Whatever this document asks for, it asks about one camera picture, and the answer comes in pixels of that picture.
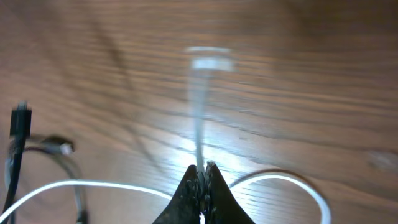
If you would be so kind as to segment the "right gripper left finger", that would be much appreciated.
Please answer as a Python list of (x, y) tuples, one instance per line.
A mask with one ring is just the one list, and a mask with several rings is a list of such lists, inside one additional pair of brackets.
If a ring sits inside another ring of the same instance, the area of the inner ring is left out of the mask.
[(200, 224), (197, 167), (190, 165), (184, 173), (169, 204), (153, 224)]

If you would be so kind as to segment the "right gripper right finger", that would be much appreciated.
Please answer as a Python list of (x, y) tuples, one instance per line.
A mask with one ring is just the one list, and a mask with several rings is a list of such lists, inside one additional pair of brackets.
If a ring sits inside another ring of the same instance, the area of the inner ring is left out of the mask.
[(218, 166), (207, 162), (205, 170), (205, 223), (207, 224), (254, 224), (249, 215), (234, 198)]

